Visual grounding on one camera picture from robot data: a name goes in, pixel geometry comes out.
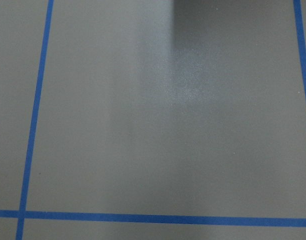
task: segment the vertical blue line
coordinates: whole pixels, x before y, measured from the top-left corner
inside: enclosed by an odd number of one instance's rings
[[[295,24],[297,33],[298,53],[301,64],[304,92],[306,98],[306,44],[304,36],[303,18],[301,10],[301,0],[294,0]]]
[[[42,92],[42,85],[43,85],[43,76],[44,76],[44,69],[45,69],[45,63],[46,63],[46,57],[47,57],[53,1],[54,0],[49,0],[48,5],[47,5],[44,35],[43,35],[43,41],[42,41],[41,55],[39,59],[36,89],[35,89],[32,117],[31,117],[31,125],[29,128],[29,136],[28,136],[28,143],[27,143],[27,150],[26,150],[26,159],[25,159],[25,166],[24,166],[21,198],[20,198],[19,210],[18,210],[17,229],[16,229],[16,238],[15,238],[16,240],[22,240],[22,237],[23,237],[24,220],[25,220],[25,212],[27,208],[32,156],[33,156],[33,149],[34,149],[34,140],[35,140],[35,134],[36,134],[36,129],[37,129],[39,106],[40,106],[40,99],[41,99],[41,92]]]

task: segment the blue tape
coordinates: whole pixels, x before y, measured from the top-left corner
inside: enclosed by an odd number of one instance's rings
[[[27,219],[72,220],[150,224],[194,224],[222,226],[298,227],[306,228],[306,218],[222,217],[222,216],[178,216],[139,215],[82,212],[27,211]]]
[[[298,53],[301,64],[304,92],[306,98],[306,44],[305,44],[305,35],[304,35],[304,27],[303,27],[303,19],[301,11],[301,0],[294,0],[293,5],[295,13]]]
[[[18,218],[19,211],[0,210],[0,218]]]
[[[29,136],[28,136],[28,143],[27,143],[27,150],[26,150],[22,190],[21,190],[21,197],[20,197],[20,203],[19,203],[16,238],[15,238],[16,240],[22,240],[22,237],[23,237],[23,228],[24,228],[25,212],[27,208],[27,199],[28,199],[28,191],[29,191],[29,183],[30,183],[34,140],[35,140],[35,134],[36,134],[36,129],[37,129],[39,106],[40,106],[43,77],[44,77],[44,69],[45,69],[45,63],[46,63],[46,57],[47,57],[53,1],[54,0],[49,0],[48,5],[47,5],[44,35],[43,35],[42,48],[41,48],[41,54],[40,54],[40,59],[39,59],[39,67],[38,67],[38,74],[37,74],[37,81],[36,81],[32,117],[31,117],[31,124],[29,128]]]

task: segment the blue grid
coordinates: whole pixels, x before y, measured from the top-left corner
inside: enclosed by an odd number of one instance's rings
[[[145,215],[145,214],[111,214],[82,212],[45,212],[26,211],[30,183],[31,164],[34,150],[38,113],[43,85],[44,69],[47,57],[49,33],[51,28],[54,0],[47,5],[44,35],[39,60],[37,83],[32,110],[26,160],[19,210],[0,210],[0,218],[16,218],[16,240],[22,240],[25,219],[40,220],[71,220],[125,223],[160,223],[160,224],[191,224],[219,226],[257,226],[257,227],[302,227],[306,228],[306,218],[266,218],[266,217],[222,217],[222,216],[183,216],[183,215]],[[301,11],[301,0],[293,0],[295,24],[298,41],[299,60],[306,98],[306,44]]]

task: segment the concrete floor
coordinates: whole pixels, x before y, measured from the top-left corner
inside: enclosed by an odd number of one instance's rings
[[[0,210],[19,210],[47,6],[0,0]],[[27,211],[306,219],[293,1],[55,0],[29,173]],[[22,239],[295,238],[26,219]]]

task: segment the blue tape strip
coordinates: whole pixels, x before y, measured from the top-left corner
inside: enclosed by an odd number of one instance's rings
[[[18,218],[19,211],[0,210],[0,218]]]
[[[35,134],[36,134],[36,129],[37,129],[39,106],[40,106],[40,99],[41,99],[41,92],[42,92],[42,85],[43,85],[43,76],[44,76],[44,69],[45,69],[45,63],[46,63],[46,57],[47,57],[53,1],[54,0],[49,0],[48,5],[47,5],[44,35],[43,35],[43,41],[42,41],[41,55],[39,59],[35,97],[34,97],[34,103],[33,103],[31,125],[29,129],[29,136],[28,136],[28,143],[27,143],[27,150],[26,150],[26,160],[25,160],[23,182],[22,182],[22,190],[21,190],[21,197],[20,197],[20,203],[19,203],[16,238],[15,238],[16,240],[22,240],[22,237],[23,237],[23,228],[24,228],[25,212],[27,208],[27,199],[28,199],[28,190],[29,190],[29,182],[30,182],[30,174],[31,174],[32,156],[33,156],[33,149],[34,149],[34,140],[35,140]]]
[[[301,11],[301,0],[294,0],[293,5],[295,13],[298,53],[301,64],[304,92],[306,98],[306,44],[305,44],[305,35],[304,35],[304,27],[303,27],[303,19]]]
[[[27,211],[27,219],[73,220],[122,223],[194,224],[223,226],[298,227],[306,228],[306,218],[222,217],[222,216],[176,216],[138,215],[81,212]]]

